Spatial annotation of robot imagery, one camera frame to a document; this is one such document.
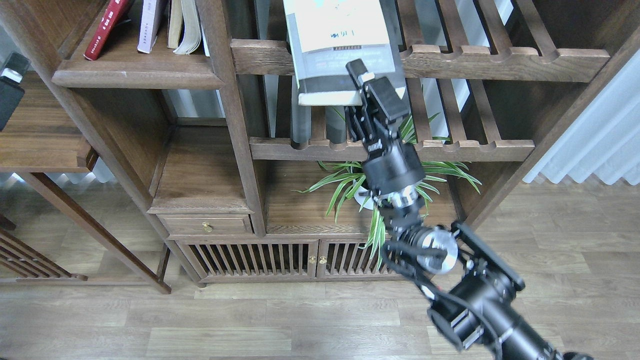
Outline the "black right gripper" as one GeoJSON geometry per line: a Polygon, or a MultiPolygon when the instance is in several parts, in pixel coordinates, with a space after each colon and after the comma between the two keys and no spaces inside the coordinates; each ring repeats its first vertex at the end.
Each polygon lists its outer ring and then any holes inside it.
{"type": "Polygon", "coordinates": [[[409,105],[386,77],[375,79],[361,58],[345,67],[362,102],[347,106],[345,118],[352,141],[361,141],[367,153],[362,169],[369,188],[377,196],[388,196],[416,187],[425,171],[414,147],[403,142],[399,128],[409,105]]]}

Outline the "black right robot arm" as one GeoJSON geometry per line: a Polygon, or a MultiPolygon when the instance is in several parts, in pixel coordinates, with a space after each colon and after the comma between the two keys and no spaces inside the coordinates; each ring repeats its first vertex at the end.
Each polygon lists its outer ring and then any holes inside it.
{"type": "Polygon", "coordinates": [[[437,330],[457,351],[482,344],[496,360],[588,360],[585,353],[558,351],[512,308],[523,278],[470,227],[424,226],[418,185],[425,171],[399,130],[409,107],[361,59],[346,69],[361,98],[346,111],[350,135],[366,149],[362,169],[391,236],[381,259],[431,301],[427,314],[437,330]]]}

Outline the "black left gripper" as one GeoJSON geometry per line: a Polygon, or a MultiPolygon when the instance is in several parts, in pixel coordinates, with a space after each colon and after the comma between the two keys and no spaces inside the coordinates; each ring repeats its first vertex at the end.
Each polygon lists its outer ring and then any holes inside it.
{"type": "Polygon", "coordinates": [[[1,68],[0,80],[0,131],[5,129],[14,111],[25,95],[25,90],[19,86],[25,73],[29,70],[31,61],[18,52],[12,52],[1,68]]]}

